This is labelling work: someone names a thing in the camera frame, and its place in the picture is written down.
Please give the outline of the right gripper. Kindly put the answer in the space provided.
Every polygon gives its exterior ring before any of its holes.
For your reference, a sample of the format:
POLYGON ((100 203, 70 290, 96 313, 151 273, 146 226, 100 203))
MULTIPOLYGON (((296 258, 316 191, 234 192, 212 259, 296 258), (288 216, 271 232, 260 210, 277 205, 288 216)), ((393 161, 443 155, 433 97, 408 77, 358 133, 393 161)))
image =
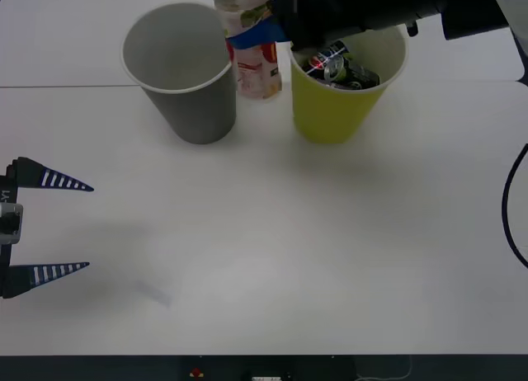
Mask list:
POLYGON ((417 19, 413 0, 273 0, 273 16, 227 38, 234 49, 290 42, 294 51, 417 19))

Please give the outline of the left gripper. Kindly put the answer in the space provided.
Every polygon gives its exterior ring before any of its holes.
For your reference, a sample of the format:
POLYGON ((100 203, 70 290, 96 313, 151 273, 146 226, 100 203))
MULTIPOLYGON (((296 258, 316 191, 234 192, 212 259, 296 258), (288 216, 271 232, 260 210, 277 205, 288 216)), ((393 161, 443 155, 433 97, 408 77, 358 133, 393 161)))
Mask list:
POLYGON ((94 191, 88 184, 29 158, 17 159, 1 175, 1 298, 12 299, 90 265, 89 262, 10 266, 12 245, 20 238, 18 187, 66 191, 94 191))

